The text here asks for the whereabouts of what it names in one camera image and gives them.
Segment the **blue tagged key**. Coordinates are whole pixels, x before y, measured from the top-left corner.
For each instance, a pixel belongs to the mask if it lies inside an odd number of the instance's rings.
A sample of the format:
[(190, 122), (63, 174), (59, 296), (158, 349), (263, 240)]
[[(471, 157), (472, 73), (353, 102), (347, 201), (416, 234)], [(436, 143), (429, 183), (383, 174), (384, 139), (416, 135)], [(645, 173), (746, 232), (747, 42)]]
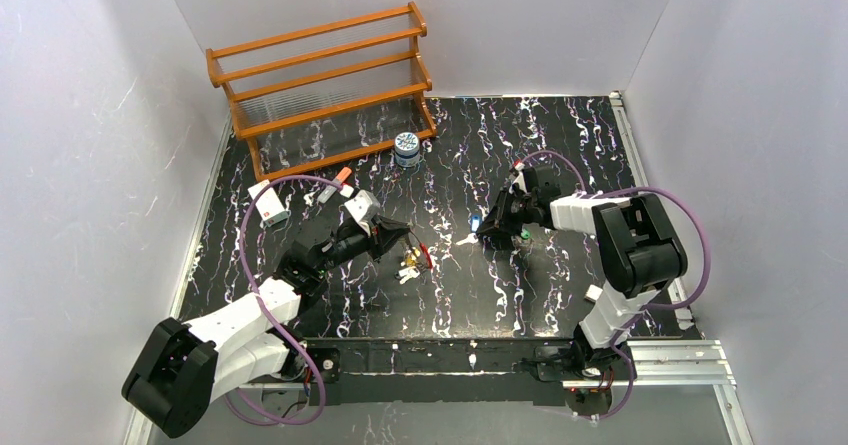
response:
[(477, 230), (482, 220), (479, 215), (472, 215), (469, 221), (469, 233), (462, 239), (456, 242), (456, 245), (473, 244), (477, 241)]

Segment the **red handled keyring with keys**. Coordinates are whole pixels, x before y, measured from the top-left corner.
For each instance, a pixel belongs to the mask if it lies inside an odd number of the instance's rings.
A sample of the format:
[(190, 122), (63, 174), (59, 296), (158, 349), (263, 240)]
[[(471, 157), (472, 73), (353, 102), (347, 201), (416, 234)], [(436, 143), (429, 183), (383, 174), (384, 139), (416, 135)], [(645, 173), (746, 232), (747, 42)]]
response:
[(429, 249), (423, 243), (408, 247), (399, 262), (399, 266), (395, 278), (401, 285), (419, 277), (433, 267)]

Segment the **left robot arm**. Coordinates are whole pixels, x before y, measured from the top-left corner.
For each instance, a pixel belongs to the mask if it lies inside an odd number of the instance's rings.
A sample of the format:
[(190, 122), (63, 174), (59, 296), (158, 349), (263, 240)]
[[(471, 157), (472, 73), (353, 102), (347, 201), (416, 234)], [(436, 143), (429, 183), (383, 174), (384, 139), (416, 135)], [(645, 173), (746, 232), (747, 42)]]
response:
[(366, 254), (373, 260), (406, 240), (411, 226), (376, 215), (345, 219), (326, 239), (297, 240), (257, 291), (215, 312), (152, 330), (121, 388), (122, 397), (170, 438), (184, 435), (219, 397), (266, 375), (310, 375), (323, 384), (289, 323), (313, 306), (329, 270)]

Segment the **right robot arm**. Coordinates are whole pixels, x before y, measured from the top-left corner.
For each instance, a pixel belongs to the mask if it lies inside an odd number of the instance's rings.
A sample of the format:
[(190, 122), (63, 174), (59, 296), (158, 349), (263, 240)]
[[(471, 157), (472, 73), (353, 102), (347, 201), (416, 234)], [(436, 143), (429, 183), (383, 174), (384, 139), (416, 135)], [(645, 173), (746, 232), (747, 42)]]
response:
[(551, 167), (515, 165), (476, 234), (505, 242), (527, 224), (594, 236), (605, 279), (570, 342), (535, 352), (530, 361), (538, 367), (560, 373), (610, 367), (621, 357), (632, 320), (688, 268), (681, 241), (652, 193), (580, 198), (562, 191)]

